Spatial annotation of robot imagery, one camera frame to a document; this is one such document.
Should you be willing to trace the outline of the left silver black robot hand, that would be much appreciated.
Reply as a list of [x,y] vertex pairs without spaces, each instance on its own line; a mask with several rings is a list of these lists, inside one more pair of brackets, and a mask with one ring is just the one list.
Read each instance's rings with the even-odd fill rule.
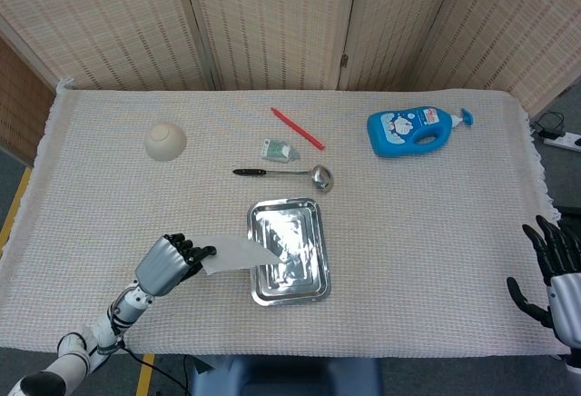
[[165,296],[197,274],[203,268],[204,259],[216,254],[214,246],[197,247],[182,233],[165,234],[137,266],[137,283],[150,296]]

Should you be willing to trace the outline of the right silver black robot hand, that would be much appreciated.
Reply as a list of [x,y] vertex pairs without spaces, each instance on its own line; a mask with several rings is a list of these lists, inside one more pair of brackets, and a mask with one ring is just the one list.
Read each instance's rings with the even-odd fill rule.
[[536,253],[546,286],[548,306],[543,309],[521,292],[517,280],[506,279],[508,293],[520,311],[553,331],[572,350],[580,348],[580,238],[567,226],[536,217],[537,229],[522,226]]

